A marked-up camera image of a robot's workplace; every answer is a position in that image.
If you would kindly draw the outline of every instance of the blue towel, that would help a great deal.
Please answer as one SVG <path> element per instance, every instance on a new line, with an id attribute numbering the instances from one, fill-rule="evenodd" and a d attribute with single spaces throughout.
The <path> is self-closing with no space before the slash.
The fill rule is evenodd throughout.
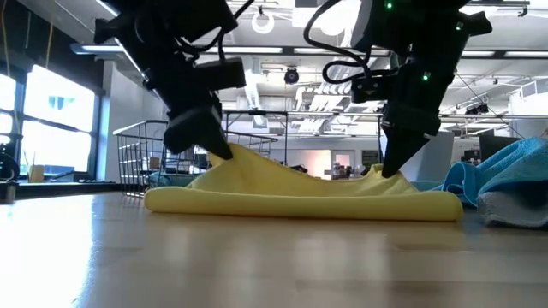
<path id="1" fill-rule="evenodd" d="M 463 203 L 477 206 L 482 193 L 537 181 L 548 181 L 548 140 L 531 138 L 505 147 L 477 167 L 456 163 L 436 189 L 456 193 Z"/>

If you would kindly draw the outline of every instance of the yellow towel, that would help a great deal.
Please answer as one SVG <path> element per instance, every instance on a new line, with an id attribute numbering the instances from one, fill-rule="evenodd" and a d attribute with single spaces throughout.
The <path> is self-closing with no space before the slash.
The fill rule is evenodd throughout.
<path id="1" fill-rule="evenodd" d="M 234 158 L 210 155 L 213 168 L 188 187 L 160 187 L 146 193 L 148 210 L 234 216 L 456 221 L 462 216 L 450 192 L 418 192 L 402 174 L 389 179 L 375 165 L 362 179 L 312 178 L 230 145 Z"/>

